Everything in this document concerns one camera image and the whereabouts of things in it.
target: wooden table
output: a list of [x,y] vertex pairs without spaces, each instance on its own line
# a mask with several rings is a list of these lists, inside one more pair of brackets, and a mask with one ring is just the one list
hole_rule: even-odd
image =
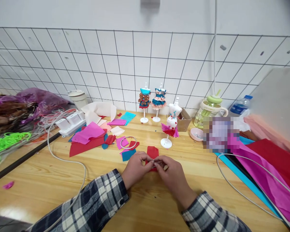
[[[192,123],[187,132],[179,132],[179,138],[171,138],[173,146],[166,150],[160,145],[160,140],[166,137],[160,122],[153,122],[151,116],[154,115],[147,114],[149,122],[141,124],[143,114],[136,114],[128,126],[122,126],[126,130],[122,136],[136,137],[140,142],[137,150],[146,151],[147,146],[155,146],[160,155],[179,161],[192,189],[206,190],[221,207],[240,217],[252,231],[288,231],[281,221],[247,201],[224,180],[217,167],[216,155],[207,153],[202,143],[190,138]],[[166,124],[166,116],[160,117],[161,122]],[[52,142],[52,151],[60,158],[84,163],[87,167],[86,184],[115,168],[119,172],[125,169],[127,162],[122,162],[115,144],[106,150],[97,147],[69,158],[71,143],[68,139],[60,137]],[[239,191],[269,210],[222,162],[221,166]],[[0,179],[0,216],[35,223],[78,193],[83,172],[81,165],[55,159],[47,147],[42,149]],[[9,190],[3,189],[2,186],[10,181],[15,181],[14,186]],[[129,202],[107,223],[104,231],[188,231],[158,173],[146,174],[129,190],[129,196]]]

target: metal ring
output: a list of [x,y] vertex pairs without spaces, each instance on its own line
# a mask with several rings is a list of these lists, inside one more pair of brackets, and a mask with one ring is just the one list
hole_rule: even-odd
[[[123,147],[123,146],[121,145],[121,143],[122,143],[122,141],[123,141],[124,139],[126,139],[126,138],[134,138],[134,139],[135,139],[135,144],[134,144],[132,147],[128,147],[128,148]],[[131,148],[134,148],[134,147],[135,147],[135,145],[136,145],[136,138],[135,138],[135,137],[133,137],[133,136],[127,136],[127,137],[125,137],[124,139],[122,139],[122,140],[120,141],[120,146],[121,146],[122,148],[124,148],[124,149],[131,149]]]

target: shirt sleeve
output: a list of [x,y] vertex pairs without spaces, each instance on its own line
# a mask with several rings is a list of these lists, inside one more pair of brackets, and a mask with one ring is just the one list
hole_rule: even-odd
[[223,210],[206,191],[181,214],[190,231],[251,232],[241,219]]
[[[70,207],[74,199],[45,215],[29,231],[45,231]],[[114,169],[86,185],[72,208],[51,231],[101,231],[128,200],[122,177]]]

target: mannequin base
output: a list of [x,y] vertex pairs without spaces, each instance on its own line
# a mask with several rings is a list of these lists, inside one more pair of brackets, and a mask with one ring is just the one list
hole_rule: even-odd
[[161,146],[163,146],[164,148],[170,148],[172,146],[171,140],[167,138],[161,139],[160,143],[161,143]]

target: pink plastic bag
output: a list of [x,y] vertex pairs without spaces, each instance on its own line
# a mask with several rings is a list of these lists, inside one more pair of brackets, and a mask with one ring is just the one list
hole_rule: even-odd
[[68,104],[69,101],[45,90],[38,88],[29,88],[23,91],[20,91],[16,96],[7,95],[0,96],[0,105],[3,102],[19,102],[19,103],[38,103],[33,115],[26,120],[23,120],[22,123],[28,123],[31,120],[38,118],[41,114],[50,113],[53,109],[58,107],[64,107]]

